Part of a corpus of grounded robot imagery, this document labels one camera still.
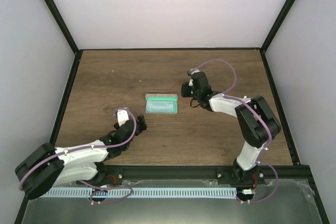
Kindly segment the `pink transparent sunglasses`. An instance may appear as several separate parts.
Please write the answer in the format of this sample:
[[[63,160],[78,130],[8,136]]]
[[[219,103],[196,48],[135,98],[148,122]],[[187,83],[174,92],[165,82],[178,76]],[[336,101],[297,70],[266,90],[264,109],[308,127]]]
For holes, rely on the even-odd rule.
[[[188,101],[187,100],[185,100],[184,98],[179,98],[178,99],[179,101],[181,101],[182,103],[184,103],[184,104],[187,104],[188,106],[192,106],[192,99],[189,99]]]

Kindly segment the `grey glasses case green inside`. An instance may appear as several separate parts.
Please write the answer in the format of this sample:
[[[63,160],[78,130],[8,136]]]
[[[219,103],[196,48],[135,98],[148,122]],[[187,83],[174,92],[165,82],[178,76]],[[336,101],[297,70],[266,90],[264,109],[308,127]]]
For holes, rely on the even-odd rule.
[[[177,114],[177,94],[146,94],[145,112],[147,114]]]

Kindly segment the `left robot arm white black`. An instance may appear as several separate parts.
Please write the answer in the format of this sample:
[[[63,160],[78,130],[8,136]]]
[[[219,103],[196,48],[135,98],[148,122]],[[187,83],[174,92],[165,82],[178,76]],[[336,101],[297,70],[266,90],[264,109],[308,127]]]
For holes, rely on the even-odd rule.
[[[84,180],[103,185],[107,178],[105,161],[116,158],[129,148],[135,136],[147,129],[144,115],[118,117],[114,130],[84,145],[55,147],[44,143],[16,168],[19,190],[29,200],[44,195],[52,187]]]

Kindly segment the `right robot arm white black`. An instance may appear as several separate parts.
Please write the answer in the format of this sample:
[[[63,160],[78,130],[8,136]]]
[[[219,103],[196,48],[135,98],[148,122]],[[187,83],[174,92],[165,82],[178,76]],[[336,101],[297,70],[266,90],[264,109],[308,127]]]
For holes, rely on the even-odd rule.
[[[181,95],[197,101],[210,112],[224,113],[238,120],[245,140],[234,160],[232,176],[238,183],[251,180],[262,153],[281,132],[281,124],[262,96],[237,98],[212,90],[207,76],[198,69],[188,71],[190,80],[181,87]]]

